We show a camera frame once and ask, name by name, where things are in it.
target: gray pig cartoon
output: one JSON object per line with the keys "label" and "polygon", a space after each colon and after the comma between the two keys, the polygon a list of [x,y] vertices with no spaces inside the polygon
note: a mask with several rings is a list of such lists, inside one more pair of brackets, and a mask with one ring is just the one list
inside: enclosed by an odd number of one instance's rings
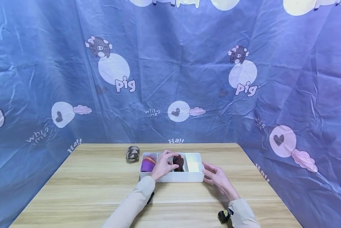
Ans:
{"label": "gray pig cartoon", "polygon": [[91,50],[94,57],[110,57],[110,49],[113,48],[113,45],[112,43],[108,43],[107,40],[91,36],[91,38],[88,39],[88,43],[84,43],[85,46]]}
{"label": "gray pig cartoon", "polygon": [[249,51],[247,50],[247,48],[239,47],[238,45],[231,49],[231,51],[229,50],[227,53],[229,56],[231,56],[231,63],[235,64],[243,64],[245,57],[249,55]]}

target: folded sock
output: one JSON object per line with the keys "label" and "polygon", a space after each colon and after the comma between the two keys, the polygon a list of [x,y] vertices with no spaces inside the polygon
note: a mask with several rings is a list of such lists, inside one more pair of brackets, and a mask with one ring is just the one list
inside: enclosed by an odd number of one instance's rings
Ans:
{"label": "folded sock", "polygon": [[184,165],[184,159],[182,156],[174,156],[173,157],[173,164],[178,165],[179,167],[174,170],[174,172],[184,172],[183,165]]}
{"label": "folded sock", "polygon": [[151,172],[154,169],[155,166],[155,158],[148,156],[143,159],[141,163],[141,169],[140,172]]}

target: wrist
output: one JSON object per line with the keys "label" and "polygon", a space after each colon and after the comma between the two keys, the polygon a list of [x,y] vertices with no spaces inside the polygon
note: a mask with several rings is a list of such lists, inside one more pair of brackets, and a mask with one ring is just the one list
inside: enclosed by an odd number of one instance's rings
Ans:
{"label": "wrist", "polygon": [[225,196],[227,197],[229,202],[234,201],[236,199],[240,199],[240,196],[239,196],[237,190],[231,184],[225,185],[223,187],[223,190],[224,190]]}
{"label": "wrist", "polygon": [[153,178],[155,180],[155,182],[157,182],[160,179],[160,177],[158,175],[156,175],[155,173],[151,173],[150,177]]}

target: sock ball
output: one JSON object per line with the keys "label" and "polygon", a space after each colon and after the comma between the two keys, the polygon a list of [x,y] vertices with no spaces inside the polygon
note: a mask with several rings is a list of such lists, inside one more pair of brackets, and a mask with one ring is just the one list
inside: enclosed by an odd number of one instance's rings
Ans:
{"label": "sock ball", "polygon": [[130,161],[136,161],[140,158],[140,149],[137,146],[130,146],[126,151],[126,158]]}

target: person's left hand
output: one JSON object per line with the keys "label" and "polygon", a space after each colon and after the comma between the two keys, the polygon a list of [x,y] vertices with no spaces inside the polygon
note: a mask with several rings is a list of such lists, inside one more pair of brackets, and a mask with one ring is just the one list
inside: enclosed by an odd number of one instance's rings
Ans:
{"label": "person's left hand", "polygon": [[157,182],[160,178],[167,175],[170,171],[175,168],[178,168],[178,165],[171,165],[169,162],[169,158],[179,156],[179,154],[165,150],[158,158],[157,163],[154,166],[153,171],[150,176]]}

